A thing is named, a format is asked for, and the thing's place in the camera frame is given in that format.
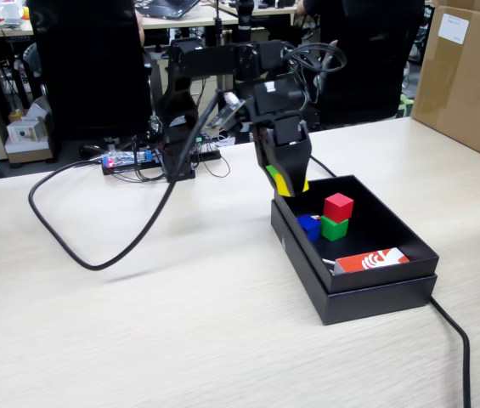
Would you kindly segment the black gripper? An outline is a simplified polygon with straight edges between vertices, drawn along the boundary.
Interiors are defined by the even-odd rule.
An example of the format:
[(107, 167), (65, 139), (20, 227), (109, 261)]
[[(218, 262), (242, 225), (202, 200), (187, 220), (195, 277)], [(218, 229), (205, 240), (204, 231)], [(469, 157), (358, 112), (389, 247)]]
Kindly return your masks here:
[[(281, 196), (294, 197), (308, 191), (308, 163), (312, 145), (301, 126), (301, 108), (306, 102), (305, 92), (297, 83), (296, 75), (283, 74), (270, 79), (258, 79), (245, 85), (247, 116), (252, 125), (257, 164), (270, 185)], [(274, 130), (275, 146), (270, 148), (268, 171), (265, 151), (265, 128)]]

